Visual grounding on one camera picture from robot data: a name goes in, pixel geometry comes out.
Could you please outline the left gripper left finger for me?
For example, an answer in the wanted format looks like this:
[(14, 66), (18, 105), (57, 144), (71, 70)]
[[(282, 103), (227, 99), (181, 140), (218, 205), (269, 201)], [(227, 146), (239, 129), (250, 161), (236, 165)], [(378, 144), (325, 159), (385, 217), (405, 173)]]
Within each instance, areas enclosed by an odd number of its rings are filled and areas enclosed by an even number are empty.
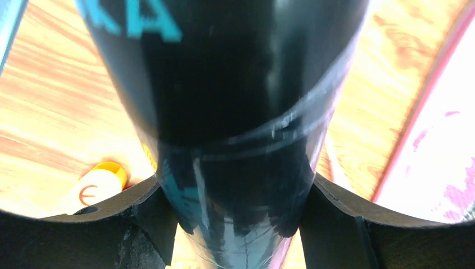
[(1, 212), (2, 268), (165, 268), (177, 221), (151, 177), (74, 215)]

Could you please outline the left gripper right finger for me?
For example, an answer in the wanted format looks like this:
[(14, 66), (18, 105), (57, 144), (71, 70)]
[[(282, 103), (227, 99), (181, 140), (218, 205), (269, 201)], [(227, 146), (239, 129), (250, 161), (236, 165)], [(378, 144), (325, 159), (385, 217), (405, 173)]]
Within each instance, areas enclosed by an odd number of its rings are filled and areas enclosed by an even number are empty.
[(474, 222), (376, 205), (317, 175), (300, 225), (307, 268), (473, 268)]

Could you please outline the black shuttlecock tube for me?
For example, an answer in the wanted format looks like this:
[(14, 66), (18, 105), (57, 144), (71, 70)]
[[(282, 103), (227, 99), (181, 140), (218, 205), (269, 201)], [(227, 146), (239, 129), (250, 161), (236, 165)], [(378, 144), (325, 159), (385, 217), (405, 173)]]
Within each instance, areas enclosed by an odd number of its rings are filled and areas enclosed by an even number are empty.
[(280, 268), (370, 1), (77, 1), (205, 268)]

